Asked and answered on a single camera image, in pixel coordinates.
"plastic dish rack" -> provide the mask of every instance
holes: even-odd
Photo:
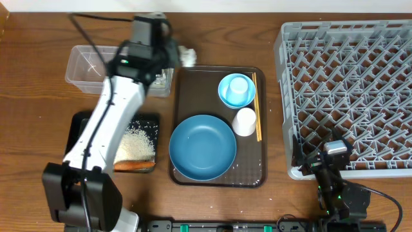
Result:
[[[344,178],[412,177],[412,20],[285,23],[276,39],[288,174],[335,127],[354,151]]]

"wooden table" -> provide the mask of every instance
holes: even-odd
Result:
[[[109,14],[131,17],[131,14]],[[283,123],[273,45],[288,21],[410,19],[412,14],[167,14],[181,44],[194,48],[198,64],[255,66],[267,78],[268,178],[257,189],[183,187],[168,176],[174,87],[168,98],[148,98],[142,111],[161,115],[159,161],[150,174],[117,173],[124,206],[145,218],[175,220],[277,220],[285,213],[316,219],[315,181],[292,180],[286,172]],[[130,25],[81,20],[97,44],[117,46]],[[0,44],[0,231],[62,231],[50,219],[41,174],[60,163],[71,117],[93,109],[98,95],[82,93],[64,80],[71,48],[86,44],[65,14],[15,14]],[[404,208],[399,231],[412,230],[412,179],[358,182],[395,197]],[[375,195],[368,220],[389,228],[395,205]]]

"white robotic arm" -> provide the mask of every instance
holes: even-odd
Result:
[[[113,85],[113,103],[91,143],[87,170],[91,171],[97,166],[102,169],[103,173],[112,174],[113,162],[124,131],[137,110],[143,105],[145,90],[142,83],[135,83],[128,77],[114,76],[111,79],[106,78],[102,94],[86,128],[73,149],[63,159],[63,162],[69,162],[69,166],[72,168],[81,169],[82,167],[84,150],[109,102],[109,81]]]
[[[88,39],[77,22],[71,20]],[[178,65],[178,52],[164,14],[136,15],[130,21],[131,40],[124,41],[107,64],[109,77],[104,80],[102,94],[82,135],[62,164],[49,163],[43,172],[50,215],[56,222],[87,227],[89,231],[137,229],[138,215],[122,207],[122,195],[111,180],[113,163],[123,134],[143,105],[150,84],[163,68]],[[126,45],[127,55],[120,55]]]

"rice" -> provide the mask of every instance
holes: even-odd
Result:
[[[128,128],[116,152],[115,163],[125,160],[155,161],[155,147],[146,132]]]

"clear plastic container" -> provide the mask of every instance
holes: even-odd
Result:
[[[116,46],[97,46],[97,49],[105,62],[112,60],[117,51]],[[125,55],[126,53],[127,48],[124,48],[121,54]],[[150,86],[148,95],[168,97],[171,91],[173,72],[173,68],[162,70],[162,74],[158,75],[156,81]],[[67,65],[66,82],[74,84],[83,93],[100,94],[105,77],[104,66],[90,45],[73,47]]]

